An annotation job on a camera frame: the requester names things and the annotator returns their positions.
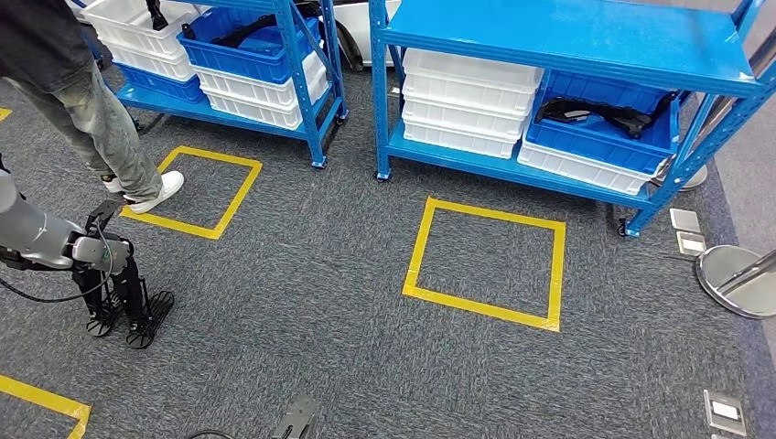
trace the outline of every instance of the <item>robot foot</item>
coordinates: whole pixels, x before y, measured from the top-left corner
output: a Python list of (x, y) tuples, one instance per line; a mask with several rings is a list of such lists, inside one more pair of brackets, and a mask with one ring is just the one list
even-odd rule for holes
[(156, 331), (175, 304), (175, 296), (162, 291), (148, 300), (148, 316), (143, 322), (130, 322), (126, 344), (132, 349), (145, 349), (154, 341)]
[(102, 300), (102, 312), (99, 315), (92, 315), (89, 323), (86, 324), (86, 332), (93, 337), (105, 337), (113, 330), (116, 319), (122, 312), (121, 300), (111, 292), (108, 297)]

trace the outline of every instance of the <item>blue metal shelf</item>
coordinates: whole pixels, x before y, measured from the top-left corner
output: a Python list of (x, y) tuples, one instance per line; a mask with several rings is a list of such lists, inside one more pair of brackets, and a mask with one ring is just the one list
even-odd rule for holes
[[(388, 179), (390, 157), (395, 156), (593, 198), (636, 208), (630, 221), (623, 219), (620, 232), (638, 236), (776, 92), (776, 62), (759, 71), (760, 77), (755, 79), (741, 48), (762, 3), (741, 0), (729, 15), (619, 0), (403, 0), (389, 23), (385, 1), (370, 0), (375, 176)], [(404, 70), (399, 54), (404, 51), (397, 46), (710, 94), (688, 127), (663, 185), (655, 190), (645, 185), (638, 195), (630, 196), (521, 165), (516, 159), (517, 148), (512, 158), (505, 160), (409, 141), (404, 139), (401, 120), (389, 136), (386, 46), (400, 84)], [(696, 145), (715, 94), (741, 99)]]
[(633, 196), (582, 183), (572, 178), (559, 176), (558, 174), (552, 174), (518, 163), (518, 148), (514, 148), (512, 158), (505, 159), (406, 140), (404, 139), (404, 122), (401, 120), (396, 123), (391, 140), (388, 142), (385, 150), (388, 155), (394, 157), (448, 167), (458, 171), (471, 172), (485, 177), (494, 177), (528, 186), (541, 187), (570, 195), (593, 198), (607, 203), (620, 204), (636, 209), (650, 206), (646, 186), (641, 190), (641, 193)]
[[(331, 85), (327, 88), (323, 97), (313, 106), (313, 113), (319, 114), (323, 108), (326, 99), (331, 93)], [(262, 133), (284, 135), (295, 139), (307, 139), (305, 125), (299, 125), (296, 130), (288, 130), (279, 126), (269, 125), (235, 116), (227, 112), (218, 112), (210, 107), (207, 97), (197, 103), (191, 103), (175, 99), (158, 91), (153, 91), (143, 87), (134, 87), (125, 85), (116, 93), (119, 101), (128, 107), (142, 108), (154, 112), (163, 112), (189, 119), (196, 119), (203, 122), (220, 123), (222, 125), (234, 126), (245, 130), (259, 131)]]
[[(304, 140), (307, 142), (307, 147), (310, 150), (311, 165), (317, 168), (324, 168), (326, 167), (327, 159), (323, 152), (323, 137), (328, 132), (331, 124), (335, 122), (335, 119), (338, 123), (341, 123), (341, 121), (348, 117), (348, 108), (345, 104), (345, 88), (342, 84), (342, 67), (337, 43), (337, 28), (334, 21), (334, 5), (332, 0), (318, 0), (318, 2), (323, 15), (323, 38), (326, 42), (324, 46), (326, 53), (318, 46), (316, 37), (304, 26), (305, 20), (296, 8), (294, 0), (196, 0), (193, 2), (197, 5), (231, 7), (275, 15), (277, 27), (283, 39), (283, 46), (287, 52), (286, 62), (291, 72), (290, 77), (294, 82), (299, 112), (302, 115), (302, 124), (296, 130), (288, 130), (225, 112), (217, 112), (211, 109), (210, 104), (206, 100), (192, 104), (143, 88), (125, 86), (117, 93), (117, 97), (124, 105), (129, 107), (144, 108), (200, 121), (220, 123), (246, 130)], [(297, 27), (303, 29), (307, 41), (320, 56), (328, 73), (329, 88), (324, 98), (315, 104), (310, 102), (310, 95), (307, 90), (307, 80), (302, 68), (303, 54), (299, 49), (296, 37)], [(316, 118), (328, 100), (330, 93), (334, 96), (331, 107), (323, 118), (323, 123), (318, 125)]]
[(619, 0), (404, 0), (385, 43), (747, 96), (755, 81), (730, 14)]

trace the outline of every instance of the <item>gray jeans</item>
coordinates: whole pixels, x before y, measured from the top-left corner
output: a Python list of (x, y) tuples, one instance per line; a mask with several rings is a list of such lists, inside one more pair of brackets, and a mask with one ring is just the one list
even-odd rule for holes
[(92, 63), (69, 86), (53, 93), (8, 79), (67, 137), (86, 166), (98, 176), (117, 175), (126, 195), (148, 201), (159, 195), (162, 179), (140, 149), (132, 118)]

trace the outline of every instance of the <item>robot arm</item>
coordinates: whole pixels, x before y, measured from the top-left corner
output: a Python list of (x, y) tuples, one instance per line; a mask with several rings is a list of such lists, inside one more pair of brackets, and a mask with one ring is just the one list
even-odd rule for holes
[(0, 169), (0, 254), (27, 260), (27, 265), (14, 268), (34, 268), (32, 263), (52, 270), (68, 270), (73, 260), (65, 255), (73, 235), (83, 236), (84, 230), (72, 222), (52, 217), (27, 203), (16, 190), (14, 178)]

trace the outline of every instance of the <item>person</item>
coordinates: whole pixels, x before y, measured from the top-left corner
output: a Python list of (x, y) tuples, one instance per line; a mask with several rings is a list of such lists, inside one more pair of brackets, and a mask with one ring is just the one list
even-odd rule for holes
[(0, 77), (59, 130), (111, 193), (145, 213), (183, 186), (159, 175), (107, 87), (67, 0), (0, 1)]

